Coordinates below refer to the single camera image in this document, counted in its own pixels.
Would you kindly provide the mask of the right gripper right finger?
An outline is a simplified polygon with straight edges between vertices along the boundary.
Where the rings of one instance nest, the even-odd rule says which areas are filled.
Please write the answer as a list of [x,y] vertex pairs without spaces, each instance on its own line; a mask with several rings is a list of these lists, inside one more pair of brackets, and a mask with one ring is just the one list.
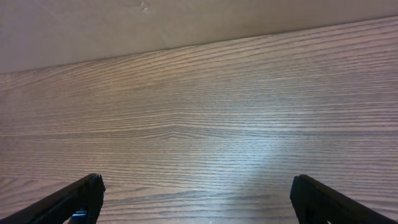
[[308,175],[294,177],[290,201],[300,224],[397,224]]

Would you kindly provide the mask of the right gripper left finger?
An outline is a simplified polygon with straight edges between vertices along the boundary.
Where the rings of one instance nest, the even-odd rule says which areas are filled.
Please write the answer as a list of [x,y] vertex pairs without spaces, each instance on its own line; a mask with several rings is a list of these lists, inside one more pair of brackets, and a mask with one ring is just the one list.
[[102,176],[89,174],[36,203],[1,219],[9,224],[95,224],[106,189]]

